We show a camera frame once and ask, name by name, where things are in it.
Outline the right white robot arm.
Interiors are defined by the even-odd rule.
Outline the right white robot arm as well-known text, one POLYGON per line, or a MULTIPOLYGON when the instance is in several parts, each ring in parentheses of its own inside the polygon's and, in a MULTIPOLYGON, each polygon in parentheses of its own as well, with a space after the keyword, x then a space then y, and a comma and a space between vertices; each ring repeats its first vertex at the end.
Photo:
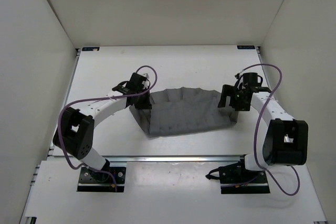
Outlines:
POLYGON ((262 85, 263 78, 255 72, 238 77, 231 86, 223 85, 219 108, 230 107, 236 112, 254 108, 257 123, 264 121, 268 127, 263 144, 257 146, 258 130, 255 129, 253 153, 244 155, 242 165, 235 169, 236 178, 248 182, 254 171, 271 166, 301 166, 307 161, 308 124, 288 114, 272 97, 271 90, 262 85))

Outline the grey pleated skirt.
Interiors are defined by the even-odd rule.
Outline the grey pleated skirt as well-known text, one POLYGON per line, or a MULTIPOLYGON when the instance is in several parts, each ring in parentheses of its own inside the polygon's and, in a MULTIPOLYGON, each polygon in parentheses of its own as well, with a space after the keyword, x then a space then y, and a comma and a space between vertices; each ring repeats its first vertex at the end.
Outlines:
POLYGON ((150 138, 195 134, 232 127, 238 112, 219 108, 221 93, 201 88, 165 89, 150 94, 152 109, 129 107, 142 131, 150 138))

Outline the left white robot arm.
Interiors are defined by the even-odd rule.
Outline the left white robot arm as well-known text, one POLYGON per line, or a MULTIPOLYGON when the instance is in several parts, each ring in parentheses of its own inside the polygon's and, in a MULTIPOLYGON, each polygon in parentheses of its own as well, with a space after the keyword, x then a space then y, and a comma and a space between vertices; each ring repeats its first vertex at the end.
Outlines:
POLYGON ((98 181, 111 177, 109 161, 92 147, 94 130, 102 121, 130 106, 150 109, 151 88, 148 74, 136 71, 104 97, 65 105, 58 116, 53 144, 62 150, 69 166, 85 166, 98 181))

